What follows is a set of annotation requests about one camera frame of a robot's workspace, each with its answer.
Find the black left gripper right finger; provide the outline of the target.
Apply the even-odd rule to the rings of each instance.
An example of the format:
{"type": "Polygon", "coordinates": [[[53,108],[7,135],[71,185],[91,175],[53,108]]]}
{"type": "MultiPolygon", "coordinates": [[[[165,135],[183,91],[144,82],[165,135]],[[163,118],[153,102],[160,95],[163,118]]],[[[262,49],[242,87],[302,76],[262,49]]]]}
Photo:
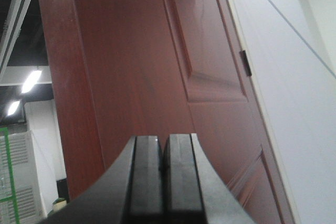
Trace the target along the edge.
{"type": "Polygon", "coordinates": [[[163,162],[166,223],[254,223],[214,170],[195,133],[171,134],[163,162]]]}

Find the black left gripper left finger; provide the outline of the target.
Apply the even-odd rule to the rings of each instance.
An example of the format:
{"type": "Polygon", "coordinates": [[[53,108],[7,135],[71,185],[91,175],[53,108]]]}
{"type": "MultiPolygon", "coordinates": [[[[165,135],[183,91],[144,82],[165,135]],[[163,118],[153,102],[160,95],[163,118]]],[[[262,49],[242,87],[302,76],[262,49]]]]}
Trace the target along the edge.
{"type": "Polygon", "coordinates": [[[43,223],[162,223],[161,149],[157,136],[133,136],[110,168],[43,223]]]}

